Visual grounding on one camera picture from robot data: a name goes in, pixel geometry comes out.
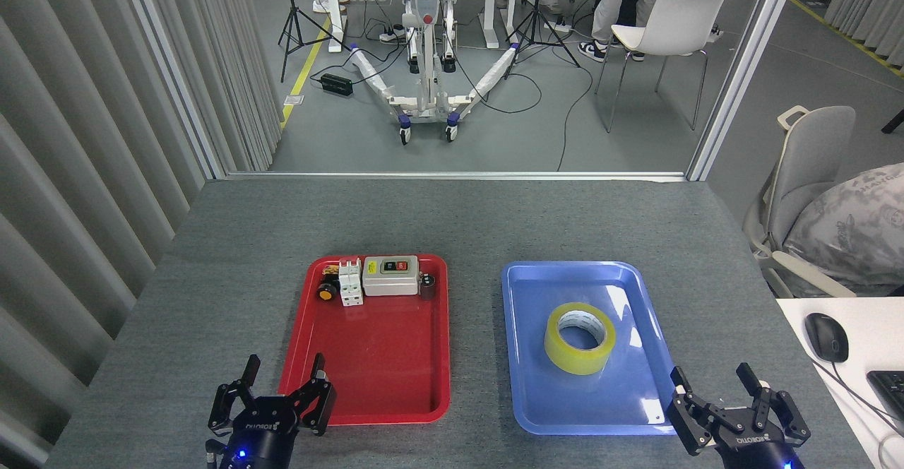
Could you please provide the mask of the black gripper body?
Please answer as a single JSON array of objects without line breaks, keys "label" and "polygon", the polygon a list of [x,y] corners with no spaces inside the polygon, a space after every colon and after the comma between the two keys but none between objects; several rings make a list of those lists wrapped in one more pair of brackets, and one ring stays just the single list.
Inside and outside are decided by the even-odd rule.
[{"label": "black gripper body", "polygon": [[720,431],[713,437],[725,468],[803,468],[794,448],[805,443],[805,433],[794,432],[790,439],[791,444],[781,432],[738,437]]},{"label": "black gripper body", "polygon": [[298,434],[298,417],[288,397],[258,397],[255,410],[233,421],[222,455],[223,468],[287,468]]}]

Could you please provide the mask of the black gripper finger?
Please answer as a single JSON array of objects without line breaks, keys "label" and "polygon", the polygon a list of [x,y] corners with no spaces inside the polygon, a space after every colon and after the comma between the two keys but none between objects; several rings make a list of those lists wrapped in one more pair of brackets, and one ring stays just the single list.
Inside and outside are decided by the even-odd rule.
[{"label": "black gripper finger", "polygon": [[209,430],[216,436],[226,436],[230,428],[232,428],[232,420],[230,419],[230,411],[236,398],[239,398],[245,409],[254,409],[254,398],[251,394],[261,359],[257,354],[251,354],[246,362],[246,366],[242,375],[228,384],[219,385],[213,399],[212,411],[208,420]]},{"label": "black gripper finger", "polygon": [[725,409],[707,403],[692,392],[682,369],[678,366],[670,373],[675,391],[666,408],[682,446],[691,456],[697,456],[715,436],[715,427],[726,427],[733,434],[742,433],[742,424],[732,420]]},{"label": "black gripper finger", "polygon": [[791,439],[791,446],[801,446],[811,436],[810,428],[805,424],[793,398],[787,391],[773,391],[768,384],[762,384],[749,363],[742,362],[737,366],[737,376],[744,388],[753,398],[754,415],[750,427],[757,434],[766,431],[771,422],[769,413],[775,412],[785,439]]},{"label": "black gripper finger", "polygon": [[326,433],[336,400],[335,386],[326,375],[325,363],[325,355],[317,353],[310,378],[288,395],[300,426],[309,428],[316,436]]}]

